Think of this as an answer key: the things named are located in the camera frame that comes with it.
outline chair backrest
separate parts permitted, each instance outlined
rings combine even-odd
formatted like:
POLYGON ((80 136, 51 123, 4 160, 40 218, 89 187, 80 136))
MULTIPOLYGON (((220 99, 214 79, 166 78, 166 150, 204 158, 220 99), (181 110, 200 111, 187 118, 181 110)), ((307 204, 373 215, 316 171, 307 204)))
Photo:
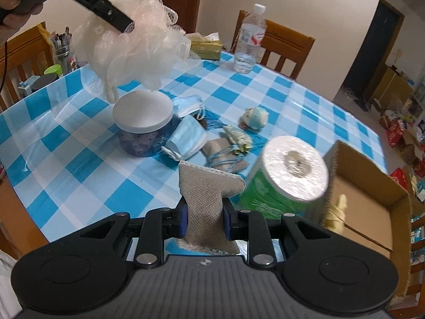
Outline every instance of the chair backrest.
MULTIPOLYGON (((412 223, 412 231, 425 226, 425 216, 414 221, 412 223)), ((411 250, 412 252, 425 248, 425 240, 421 240, 415 243, 412 243, 411 250)), ((412 265, 410 267, 410 274, 413 275, 416 272, 425 270, 425 262, 420 262, 418 264, 412 265)), ((407 288, 406 295, 419 295, 419 302, 416 306, 405 307, 400 309, 391 310, 390 313, 395 319, 410 319, 417 318, 425 313, 425 276, 421 284, 414 284, 407 288)))
MULTIPOLYGON (((23 63, 31 60, 31 67, 35 75, 42 75, 37 63, 37 56, 40 53, 44 53, 47 66, 53 66, 52 54, 50 52, 50 44, 44 40, 37 26, 23 32, 22 34, 7 41, 7 68, 6 73, 13 68, 18 68, 20 79, 24 82, 27 80, 23 63)), ((0 46, 0 84, 3 78, 4 69, 4 45, 0 46)), ((9 91, 12 104, 19 101, 19 96, 13 86, 12 80, 9 74, 6 74, 5 87, 3 91, 7 89, 9 91)), ((0 97, 0 108, 5 111, 8 106, 4 102, 3 98, 0 97)))
MULTIPOLYGON (((231 48, 232 53, 234 53, 236 48, 236 42, 239 38, 239 31, 246 15, 247 13, 243 10, 239 12, 239 18, 237 19, 235 34, 233 36, 231 48)), ((267 65, 267 61, 269 60, 269 56, 272 52, 280 55, 278 64, 275 67, 275 71, 277 72, 282 70, 286 59, 294 61, 296 65, 290 75, 290 78, 296 80, 298 74, 301 71, 301 68, 304 65, 307 55, 309 55, 310 49, 312 48, 315 39, 292 29, 288 29, 282 25, 276 24, 270 20, 266 20, 266 23, 266 35, 264 36, 263 42, 261 44, 261 46, 265 48, 266 51, 264 53, 263 59, 261 60, 261 64, 263 66, 267 65)))

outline green cup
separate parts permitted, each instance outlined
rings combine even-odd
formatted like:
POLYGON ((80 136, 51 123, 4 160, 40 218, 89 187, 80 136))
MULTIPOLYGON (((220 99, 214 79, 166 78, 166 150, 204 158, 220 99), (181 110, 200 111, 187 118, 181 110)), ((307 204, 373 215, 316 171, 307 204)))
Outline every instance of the green cup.
POLYGON ((56 73, 58 77, 62 76, 61 65, 53 65, 44 71, 44 74, 56 73))

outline checkered tablecloth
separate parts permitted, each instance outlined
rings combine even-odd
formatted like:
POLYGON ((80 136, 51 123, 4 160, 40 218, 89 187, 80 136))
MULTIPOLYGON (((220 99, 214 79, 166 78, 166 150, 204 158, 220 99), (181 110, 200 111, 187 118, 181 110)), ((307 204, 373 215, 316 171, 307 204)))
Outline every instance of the checkered tablecloth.
MULTIPOLYGON (((246 108, 261 106, 269 112, 259 132, 264 141, 293 135, 323 155, 341 139, 386 171, 377 134, 351 114, 260 65, 248 75, 235 73, 232 65, 224 53, 220 61, 204 61, 196 76, 175 70, 162 90, 170 97, 199 94, 222 122, 235 126, 246 108)), ((112 106, 90 93, 94 77, 89 68, 79 69, 0 115, 0 160, 49 241, 114 212, 138 217, 175 207, 180 199, 177 162, 163 154, 135 158, 120 148, 112 106)), ((120 95, 137 89, 132 82, 120 95)), ((208 132, 208 138, 219 132, 208 132)), ((259 152, 247 156, 250 166, 243 176, 259 152)), ((201 153, 189 161, 206 164, 201 153)))

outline plastic water bottle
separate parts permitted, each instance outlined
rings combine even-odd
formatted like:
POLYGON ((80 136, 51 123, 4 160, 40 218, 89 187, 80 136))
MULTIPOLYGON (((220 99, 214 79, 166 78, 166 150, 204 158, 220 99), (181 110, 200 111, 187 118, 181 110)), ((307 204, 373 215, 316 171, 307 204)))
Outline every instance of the plastic water bottle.
POLYGON ((235 50, 233 69, 239 73, 250 73, 256 64, 261 41, 266 33, 266 20, 263 13, 266 6, 255 4, 254 11, 242 22, 235 50))

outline pen holder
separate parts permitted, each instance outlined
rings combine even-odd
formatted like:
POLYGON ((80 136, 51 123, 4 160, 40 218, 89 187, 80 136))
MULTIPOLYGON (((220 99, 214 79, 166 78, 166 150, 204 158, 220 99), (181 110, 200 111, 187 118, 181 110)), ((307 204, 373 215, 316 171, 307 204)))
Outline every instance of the pen holder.
POLYGON ((63 75, 73 72, 77 69, 75 53, 70 45, 53 50, 53 62, 55 65, 61 65, 63 75))

